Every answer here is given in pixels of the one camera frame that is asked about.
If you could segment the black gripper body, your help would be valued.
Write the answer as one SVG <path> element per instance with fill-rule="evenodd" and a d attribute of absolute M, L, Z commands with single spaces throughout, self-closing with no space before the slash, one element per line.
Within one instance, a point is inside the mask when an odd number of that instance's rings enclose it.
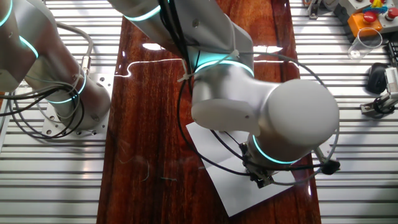
<path fill-rule="evenodd" d="M 280 167 L 266 157 L 266 154 L 253 141 L 241 143 L 243 164 L 253 180 L 271 180 Z"/>

